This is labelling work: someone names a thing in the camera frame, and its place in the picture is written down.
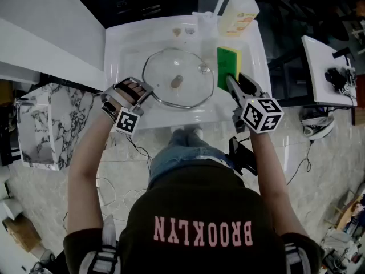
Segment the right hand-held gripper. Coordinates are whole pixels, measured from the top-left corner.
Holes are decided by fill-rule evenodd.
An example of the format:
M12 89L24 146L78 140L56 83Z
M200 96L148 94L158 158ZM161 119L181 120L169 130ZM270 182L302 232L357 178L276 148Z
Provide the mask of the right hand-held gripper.
M276 130L284 111L274 98L264 98L264 92L256 81L241 72L238 80L228 74L226 85L238 106L232 116L236 133L244 132L245 128L255 133Z

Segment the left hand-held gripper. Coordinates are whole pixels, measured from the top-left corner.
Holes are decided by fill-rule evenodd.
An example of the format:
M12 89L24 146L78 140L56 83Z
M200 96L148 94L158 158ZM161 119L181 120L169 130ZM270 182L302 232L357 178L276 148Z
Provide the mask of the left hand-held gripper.
M115 88L119 88L124 92L132 92L133 89L130 88L127 84L125 84L125 82L135 83L137 86L140 86L145 91L143 95L139 95L136 92L132 93L131 97L134 99L133 105L128 103L115 90ZM117 132L124 134L126 136L134 135L139 120L144 113L143 110L144 103L152 94L153 94L152 86L134 77L128 77L118 82L117 84L113 84L107 90L105 90L105 92L101 94L102 103L106 100L109 101L116 107L117 112L119 113L116 123L114 123L114 127Z

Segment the green yellow sponge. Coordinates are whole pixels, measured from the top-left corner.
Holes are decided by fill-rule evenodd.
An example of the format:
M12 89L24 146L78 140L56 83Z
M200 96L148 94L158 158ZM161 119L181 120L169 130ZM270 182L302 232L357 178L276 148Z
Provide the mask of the green yellow sponge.
M240 50L232 49L226 46L217 47L217 85L220 89L228 92L226 84L227 75L231 75L239 82L241 72L242 53Z

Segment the glass pot lid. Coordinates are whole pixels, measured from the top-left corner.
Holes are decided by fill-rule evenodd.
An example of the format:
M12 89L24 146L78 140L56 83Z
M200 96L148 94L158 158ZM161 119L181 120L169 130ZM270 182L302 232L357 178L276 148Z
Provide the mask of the glass pot lid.
M153 87L161 104L184 110L208 101L214 92L214 75L198 55L178 48L158 51L146 60L143 81Z

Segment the person's right forearm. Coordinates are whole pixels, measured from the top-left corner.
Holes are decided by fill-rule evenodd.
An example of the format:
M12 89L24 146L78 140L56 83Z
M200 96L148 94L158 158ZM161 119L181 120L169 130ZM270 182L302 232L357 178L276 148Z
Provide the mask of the person's right forearm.
M251 130L250 140L257 165L260 195L270 211L277 234L307 236L291 206L285 174L269 134L257 134Z

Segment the person's left forearm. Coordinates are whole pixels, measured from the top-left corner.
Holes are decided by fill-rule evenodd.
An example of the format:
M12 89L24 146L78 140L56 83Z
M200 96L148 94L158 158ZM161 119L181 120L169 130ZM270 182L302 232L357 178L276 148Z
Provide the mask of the person's left forearm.
M113 125L111 118L101 112L73 153L67 178L68 234L103 227L96 176Z

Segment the person's left hand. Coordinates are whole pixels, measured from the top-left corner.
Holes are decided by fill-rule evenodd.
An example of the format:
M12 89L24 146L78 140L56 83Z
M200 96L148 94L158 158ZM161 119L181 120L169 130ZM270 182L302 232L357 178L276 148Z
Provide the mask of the person's left hand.
M136 104L147 93L142 86L130 80L119 82L115 90L130 104Z

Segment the black wristwatch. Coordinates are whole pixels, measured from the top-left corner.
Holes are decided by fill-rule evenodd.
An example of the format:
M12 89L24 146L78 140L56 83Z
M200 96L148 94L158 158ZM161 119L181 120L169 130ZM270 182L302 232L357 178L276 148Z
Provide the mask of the black wristwatch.
M102 103L102 110L111 118L111 120L116 123L117 117L118 117L118 112L116 107L110 103L109 101L104 101Z

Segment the black waist-mounted device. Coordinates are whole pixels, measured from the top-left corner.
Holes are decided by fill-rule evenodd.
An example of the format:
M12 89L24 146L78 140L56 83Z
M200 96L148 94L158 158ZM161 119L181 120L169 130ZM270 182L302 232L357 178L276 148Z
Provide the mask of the black waist-mounted device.
M245 169L254 176L258 175L254 153L241 144L235 136L229 139L228 149L229 153L225 156L232 162L235 172L243 175L242 170Z

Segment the white sink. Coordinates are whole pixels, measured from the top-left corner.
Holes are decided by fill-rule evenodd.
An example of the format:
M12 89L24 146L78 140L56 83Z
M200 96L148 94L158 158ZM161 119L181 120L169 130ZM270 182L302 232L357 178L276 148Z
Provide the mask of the white sink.
M140 129L231 120L236 107L231 96L217 85L217 47L226 46L242 53L241 70L264 90L271 92L263 41L257 22L239 37L223 37L217 22L194 15L162 17L115 26L106 31L104 71L106 85L125 78L142 80L149 56L166 48L178 48L198 55L213 72L214 92L202 105L184 110L158 102L152 95L144 103Z

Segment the marble pattern cabinet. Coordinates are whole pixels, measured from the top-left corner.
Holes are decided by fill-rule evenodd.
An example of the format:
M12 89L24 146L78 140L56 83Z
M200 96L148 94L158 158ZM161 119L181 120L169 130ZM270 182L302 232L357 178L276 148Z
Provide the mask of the marble pattern cabinet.
M50 83L15 102L18 142L26 167L59 171L101 107L97 94Z

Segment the person's blue jeans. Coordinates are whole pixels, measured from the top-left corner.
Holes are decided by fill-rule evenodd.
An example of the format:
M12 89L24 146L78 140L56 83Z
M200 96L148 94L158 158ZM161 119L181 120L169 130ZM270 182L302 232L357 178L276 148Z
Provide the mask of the person's blue jeans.
M244 188L231 160L203 141L201 129L178 128L153 159L148 189L233 190Z

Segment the yellow dish soap pump bottle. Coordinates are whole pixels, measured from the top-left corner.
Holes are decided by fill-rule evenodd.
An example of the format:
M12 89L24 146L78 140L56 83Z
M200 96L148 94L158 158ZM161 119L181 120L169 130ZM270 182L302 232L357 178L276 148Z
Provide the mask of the yellow dish soap pump bottle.
M256 0L229 0L218 22L222 36L239 37L259 14Z

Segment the white desk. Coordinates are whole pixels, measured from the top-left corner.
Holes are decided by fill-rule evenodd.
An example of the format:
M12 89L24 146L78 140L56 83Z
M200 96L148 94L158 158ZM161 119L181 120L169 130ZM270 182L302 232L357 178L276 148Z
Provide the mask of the white desk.
M356 87L351 95L337 93L325 78L330 68L350 69L351 59L334 59L335 49L307 35L302 43L268 63L273 97L283 107L355 107Z

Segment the white faucet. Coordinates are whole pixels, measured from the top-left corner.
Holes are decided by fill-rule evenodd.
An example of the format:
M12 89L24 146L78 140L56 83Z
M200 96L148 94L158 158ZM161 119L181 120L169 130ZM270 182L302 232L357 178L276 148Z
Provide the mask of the white faucet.
M192 15L196 16L196 17L200 17L203 20L205 20L206 22L214 22L217 19L217 16L219 14L219 11L222 7L224 0L218 0L216 3L216 6L214 8L214 12L211 11L206 11L204 13L201 12L193 12Z

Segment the grey white sneaker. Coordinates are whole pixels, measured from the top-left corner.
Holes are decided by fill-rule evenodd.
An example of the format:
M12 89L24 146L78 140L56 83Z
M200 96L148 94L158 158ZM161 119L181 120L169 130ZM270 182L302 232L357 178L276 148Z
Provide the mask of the grey white sneaker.
M334 128L334 117L317 116L301 120L303 134L309 140L317 140L326 137Z

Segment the black device on desk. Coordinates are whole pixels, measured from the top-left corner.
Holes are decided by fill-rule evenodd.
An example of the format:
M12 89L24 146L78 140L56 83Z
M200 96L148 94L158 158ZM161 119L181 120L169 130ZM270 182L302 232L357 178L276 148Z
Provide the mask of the black device on desk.
M354 68L329 68L325 72L325 78L334 90L342 95L351 95L350 88L356 87Z

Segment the person's black shirt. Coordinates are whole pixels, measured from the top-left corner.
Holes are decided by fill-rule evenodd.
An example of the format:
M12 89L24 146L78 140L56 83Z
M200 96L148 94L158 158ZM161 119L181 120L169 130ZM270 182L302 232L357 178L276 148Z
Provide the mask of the person's black shirt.
M117 274L318 274L322 260L310 238L277 234L246 187L147 189L111 251Z

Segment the black metal rack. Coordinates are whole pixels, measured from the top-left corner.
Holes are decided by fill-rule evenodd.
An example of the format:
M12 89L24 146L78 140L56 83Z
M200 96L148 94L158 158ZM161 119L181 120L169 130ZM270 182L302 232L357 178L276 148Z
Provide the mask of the black metal rack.
M11 105L0 106L0 165L3 167L21 159L13 111Z

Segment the white roll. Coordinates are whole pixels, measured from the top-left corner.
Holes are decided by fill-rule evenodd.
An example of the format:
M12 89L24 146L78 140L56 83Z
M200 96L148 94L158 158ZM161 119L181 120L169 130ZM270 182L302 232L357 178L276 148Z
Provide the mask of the white roll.
M23 212L23 208L17 199L9 198L1 201L8 218L15 220Z

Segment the pile of assorted items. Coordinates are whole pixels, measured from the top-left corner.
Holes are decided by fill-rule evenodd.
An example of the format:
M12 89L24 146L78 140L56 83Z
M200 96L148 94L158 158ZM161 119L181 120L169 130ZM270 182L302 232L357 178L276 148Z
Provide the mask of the pile of assorted items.
M332 217L321 247L325 252L322 274L350 274L365 258L365 181L356 191L348 190L330 207Z

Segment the cardboard box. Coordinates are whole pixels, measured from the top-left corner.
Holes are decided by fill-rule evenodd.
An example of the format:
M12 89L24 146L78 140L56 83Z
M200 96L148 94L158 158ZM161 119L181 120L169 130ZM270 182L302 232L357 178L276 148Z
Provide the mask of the cardboard box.
M14 239L15 243L26 252L31 252L40 245L41 238L33 223L23 214L19 214L15 220L7 218L2 222L5 230Z

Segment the black desk clamp post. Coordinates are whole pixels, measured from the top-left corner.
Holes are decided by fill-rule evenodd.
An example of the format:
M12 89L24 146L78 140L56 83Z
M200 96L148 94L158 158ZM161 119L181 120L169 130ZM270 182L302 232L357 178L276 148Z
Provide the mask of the black desk clamp post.
M346 58L346 56L348 54L351 54L351 50L350 50L349 47L345 47L341 50L338 50L338 51L335 51L334 53L332 53L332 56L333 56L334 59L339 58L341 56L344 56Z

